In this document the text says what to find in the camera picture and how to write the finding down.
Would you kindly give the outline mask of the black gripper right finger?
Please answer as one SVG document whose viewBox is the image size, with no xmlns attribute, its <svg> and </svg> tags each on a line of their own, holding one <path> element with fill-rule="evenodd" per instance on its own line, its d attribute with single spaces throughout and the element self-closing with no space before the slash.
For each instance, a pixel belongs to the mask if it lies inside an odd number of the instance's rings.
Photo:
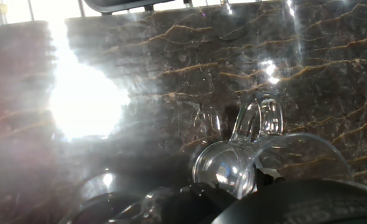
<svg viewBox="0 0 367 224">
<path fill-rule="evenodd" d="M 222 211 L 214 223 L 367 223 L 367 186 L 330 179 L 275 179 L 256 170 L 257 191 Z"/>
</svg>

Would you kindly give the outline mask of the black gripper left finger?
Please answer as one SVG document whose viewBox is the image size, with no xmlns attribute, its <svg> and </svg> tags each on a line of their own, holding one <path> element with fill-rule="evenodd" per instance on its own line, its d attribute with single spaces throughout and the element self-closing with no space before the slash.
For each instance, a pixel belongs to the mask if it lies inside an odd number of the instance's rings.
<svg viewBox="0 0 367 224">
<path fill-rule="evenodd" d="M 217 185 L 192 184 L 162 202 L 161 223 L 211 224 L 236 201 L 236 197 Z"/>
</svg>

